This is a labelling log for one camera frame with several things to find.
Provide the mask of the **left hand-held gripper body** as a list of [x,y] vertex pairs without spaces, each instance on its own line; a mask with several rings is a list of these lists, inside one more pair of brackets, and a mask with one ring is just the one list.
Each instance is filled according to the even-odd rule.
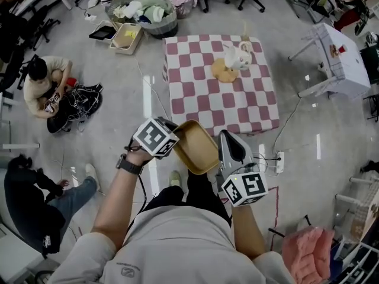
[[179,138],[174,134],[177,125],[163,117],[147,119],[134,133],[133,139],[151,156],[167,156]]

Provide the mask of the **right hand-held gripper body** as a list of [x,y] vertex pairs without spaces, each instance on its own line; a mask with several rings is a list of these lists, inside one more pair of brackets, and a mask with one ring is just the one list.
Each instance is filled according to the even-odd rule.
[[249,205],[267,195],[265,173],[260,171],[250,146],[227,130],[221,130],[217,144],[220,161],[217,186],[232,206]]

